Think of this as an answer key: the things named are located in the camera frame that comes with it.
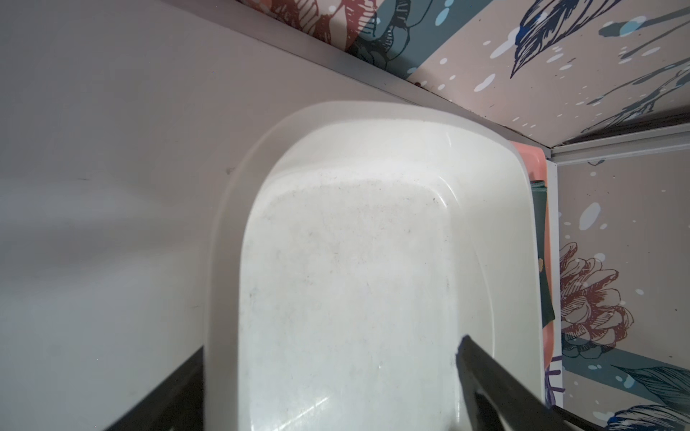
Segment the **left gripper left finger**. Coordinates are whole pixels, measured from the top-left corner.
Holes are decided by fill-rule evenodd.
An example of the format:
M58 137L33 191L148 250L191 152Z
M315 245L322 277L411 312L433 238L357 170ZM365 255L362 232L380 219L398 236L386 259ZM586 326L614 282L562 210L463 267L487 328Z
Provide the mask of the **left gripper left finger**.
M203 430L204 348L107 430Z

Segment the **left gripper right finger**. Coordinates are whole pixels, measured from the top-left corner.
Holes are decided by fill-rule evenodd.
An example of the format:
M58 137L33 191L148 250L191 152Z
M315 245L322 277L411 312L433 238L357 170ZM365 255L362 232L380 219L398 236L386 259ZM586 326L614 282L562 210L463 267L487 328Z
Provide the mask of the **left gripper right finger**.
M547 407L465 335L456 369L472 430L600 430L559 407Z

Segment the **purple fork pink handle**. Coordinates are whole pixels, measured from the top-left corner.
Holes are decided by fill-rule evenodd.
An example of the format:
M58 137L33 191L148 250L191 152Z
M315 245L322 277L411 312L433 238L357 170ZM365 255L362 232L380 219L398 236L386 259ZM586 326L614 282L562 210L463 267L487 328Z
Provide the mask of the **purple fork pink handle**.
M549 407L564 406L563 395L564 378L562 377L562 356L553 357L544 371L544 393L546 394L546 405Z

